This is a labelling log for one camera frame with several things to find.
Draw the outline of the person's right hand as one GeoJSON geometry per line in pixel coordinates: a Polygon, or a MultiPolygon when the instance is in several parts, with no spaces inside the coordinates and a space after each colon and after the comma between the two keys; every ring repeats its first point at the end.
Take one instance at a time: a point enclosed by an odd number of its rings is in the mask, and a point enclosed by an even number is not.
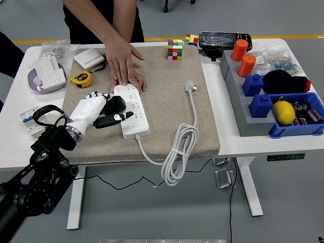
{"type": "Polygon", "coordinates": [[[131,79],[134,71],[132,57],[144,60],[143,56],[119,35],[109,38],[104,44],[111,74],[114,73],[117,77],[123,78],[127,75],[128,79],[131,79]]]}

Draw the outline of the person's left hand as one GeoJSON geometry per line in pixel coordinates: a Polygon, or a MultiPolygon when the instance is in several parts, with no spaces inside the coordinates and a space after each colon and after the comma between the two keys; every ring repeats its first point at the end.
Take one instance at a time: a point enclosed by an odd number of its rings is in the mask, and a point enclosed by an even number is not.
{"type": "Polygon", "coordinates": [[[147,88],[147,81],[145,76],[142,74],[133,71],[133,77],[131,79],[128,79],[128,76],[126,77],[117,77],[116,74],[111,74],[111,82],[110,82],[110,92],[113,93],[114,87],[117,85],[126,86],[128,83],[132,84],[134,87],[136,87],[141,93],[142,91],[146,91],[147,88]]]}

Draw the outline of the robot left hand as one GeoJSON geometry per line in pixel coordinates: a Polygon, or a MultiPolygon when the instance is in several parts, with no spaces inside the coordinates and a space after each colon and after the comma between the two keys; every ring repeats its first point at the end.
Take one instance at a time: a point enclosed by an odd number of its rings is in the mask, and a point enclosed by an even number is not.
{"type": "Polygon", "coordinates": [[[76,142],[81,141],[89,126],[97,129],[117,125],[134,115],[125,111],[126,103],[121,96],[112,93],[92,92],[80,100],[66,124],[66,130],[76,142]]]}

